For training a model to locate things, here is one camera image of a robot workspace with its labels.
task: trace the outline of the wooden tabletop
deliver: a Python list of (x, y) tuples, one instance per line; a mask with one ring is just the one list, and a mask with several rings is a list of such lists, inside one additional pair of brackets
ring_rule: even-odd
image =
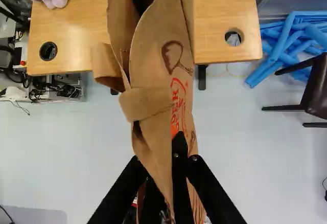
[[(255, 0), (182, 0), (195, 64), (262, 58)], [(242, 43), (229, 46), (225, 34), (235, 31)]]
[[(28, 44), (29, 75), (91, 71), (91, 46), (110, 43), (107, 34), (107, 0), (69, 0), (63, 9), (48, 9), (35, 2), (32, 7)], [(57, 56), (43, 61), (39, 49), (47, 41), (58, 47)]]

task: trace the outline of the table leg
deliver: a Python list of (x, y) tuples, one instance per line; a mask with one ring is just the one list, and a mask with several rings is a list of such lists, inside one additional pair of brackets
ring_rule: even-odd
[(206, 89), (206, 68), (207, 64), (198, 65), (199, 90)]

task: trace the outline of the black grommet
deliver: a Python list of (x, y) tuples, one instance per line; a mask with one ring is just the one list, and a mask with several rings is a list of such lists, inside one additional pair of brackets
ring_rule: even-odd
[(54, 42), (47, 41), (40, 47), (40, 58), (44, 61), (50, 61), (53, 60), (57, 53), (58, 48), (57, 45)]

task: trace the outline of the brown paper bag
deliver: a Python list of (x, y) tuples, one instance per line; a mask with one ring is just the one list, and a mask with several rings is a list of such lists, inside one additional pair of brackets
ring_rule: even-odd
[[(119, 101), (132, 124), (134, 152), (174, 219), (172, 137), (183, 131), (189, 155), (198, 154), (191, 45), (180, 0), (139, 0), (143, 5), (136, 1), (108, 0), (111, 46), (94, 47), (94, 78), (123, 92)], [(188, 185), (195, 223), (202, 224), (204, 208)]]

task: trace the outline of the white floor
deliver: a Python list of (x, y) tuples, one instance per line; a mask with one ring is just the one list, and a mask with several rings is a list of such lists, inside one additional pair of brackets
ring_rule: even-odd
[[(248, 69), (229, 65), (235, 75)], [(306, 114), (261, 112), (298, 103), (304, 85), (270, 77), (249, 89), (244, 78), (214, 77), (224, 70), (208, 68), (204, 92), (195, 82), (200, 154), (249, 224), (327, 223), (327, 129), (303, 128), (318, 121)], [(0, 103), (0, 203), (60, 210), (68, 224), (88, 221), (133, 155), (118, 98), (89, 87), (84, 103), (21, 104), (31, 116)]]

